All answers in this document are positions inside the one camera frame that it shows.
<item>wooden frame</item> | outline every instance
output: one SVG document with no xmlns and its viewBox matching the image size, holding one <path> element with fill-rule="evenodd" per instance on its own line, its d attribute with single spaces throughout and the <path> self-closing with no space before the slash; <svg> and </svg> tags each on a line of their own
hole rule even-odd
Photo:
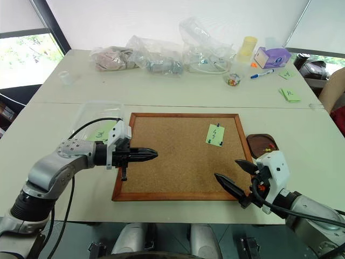
<svg viewBox="0 0 345 259">
<path fill-rule="evenodd" d="M 246 160 L 252 161 L 249 146 L 243 132 L 242 124 L 238 114 L 222 114 L 222 113 L 132 113 L 130 116 L 129 125 L 132 130 L 135 126 L 135 119 L 137 117 L 178 117 L 178 118 L 234 118 L 237 132 L 242 144 Z M 207 193 L 122 193 L 121 168 L 119 168 L 118 176 L 116 178 L 114 192 L 112 196 L 113 201 L 157 201 L 157 200 L 234 200 L 234 197 L 227 192 L 207 192 Z"/>
</svg>

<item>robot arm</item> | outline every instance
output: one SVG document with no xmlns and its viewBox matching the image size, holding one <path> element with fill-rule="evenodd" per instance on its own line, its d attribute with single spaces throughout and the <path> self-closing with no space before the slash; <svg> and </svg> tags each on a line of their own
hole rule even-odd
<svg viewBox="0 0 345 259">
<path fill-rule="evenodd" d="M 150 148 L 130 148 L 130 130 L 119 121 L 109 132 L 108 144 L 68 139 L 36 162 L 15 204 L 0 222 L 0 258 L 1 252 L 28 258 L 30 253 L 34 255 L 35 249 L 40 251 L 44 239 L 40 232 L 55 202 L 77 172 L 96 165 L 106 165 L 107 169 L 122 167 L 122 180 L 126 181 L 129 162 L 158 156 Z"/>
<path fill-rule="evenodd" d="M 281 151 L 262 155 L 257 159 L 257 165 L 246 160 L 236 160 L 236 163 L 253 176 L 250 188 L 252 192 L 249 196 L 246 196 L 245 192 L 226 176 L 220 174 L 215 174 L 215 176 L 222 187 L 238 199 L 244 209 L 250 203 L 254 203 L 266 214 L 274 212 L 285 219 L 287 226 L 318 256 L 344 246 L 345 220 L 337 211 L 298 192 L 292 193 L 286 189 L 289 169 Z M 294 213 L 321 217 L 325 221 L 333 220 L 343 227 L 291 215 Z M 345 258 L 343 253 L 336 256 L 336 258 Z"/>
</svg>

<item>white table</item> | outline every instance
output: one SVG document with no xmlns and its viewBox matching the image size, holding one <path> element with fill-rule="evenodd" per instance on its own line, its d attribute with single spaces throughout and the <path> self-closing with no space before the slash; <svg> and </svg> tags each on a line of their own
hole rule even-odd
<svg viewBox="0 0 345 259">
<path fill-rule="evenodd" d="M 0 140 L 0 216 L 18 195 L 32 165 L 69 136 L 79 104 L 30 103 Z M 125 106 L 131 112 L 239 113 L 246 135 L 268 133 L 285 154 L 291 171 L 290 190 L 297 190 L 331 207 L 345 210 L 345 138 L 324 110 L 290 108 L 210 108 Z M 111 201 L 116 171 L 95 167 L 76 175 L 70 221 L 208 222 L 277 224 L 254 205 L 241 209 L 235 201 Z M 68 187 L 56 204 L 62 220 Z"/>
<path fill-rule="evenodd" d="M 257 79 L 245 78 L 232 87 L 221 75 L 184 73 L 179 77 L 148 74 L 141 69 L 99 72 L 89 63 L 89 51 L 71 50 L 32 98 L 35 103 L 84 103 L 89 100 L 120 101 L 126 105 L 309 108 L 320 104 L 292 63 L 286 68 L 295 76 L 286 80 L 278 75 L 285 68 Z M 76 81 L 62 84 L 58 73 L 68 71 Z M 250 68 L 249 74 L 260 73 Z M 288 103 L 278 92 L 292 88 L 301 98 Z"/>
</svg>

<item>gray floor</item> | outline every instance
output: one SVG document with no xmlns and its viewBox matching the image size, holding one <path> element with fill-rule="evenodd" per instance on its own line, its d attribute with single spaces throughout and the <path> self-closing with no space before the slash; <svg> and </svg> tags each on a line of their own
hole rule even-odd
<svg viewBox="0 0 345 259">
<path fill-rule="evenodd" d="M 42 251 L 40 259 L 47 258 L 58 237 L 61 225 L 61 222 L 56 223 L 53 235 L 46 248 Z M 68 223 L 54 258 L 88 258 L 89 252 L 87 248 L 93 241 L 103 242 L 111 250 L 124 225 L 124 223 L 101 223 L 98 226 L 87 226 L 85 224 Z M 157 250 L 188 253 L 188 226 L 188 224 L 180 223 L 158 223 Z M 310 249 L 283 225 L 211 224 L 211 227 L 225 259 L 239 258 L 234 240 L 240 237 L 256 238 L 257 243 L 261 247 L 261 259 L 316 258 Z"/>
</svg>

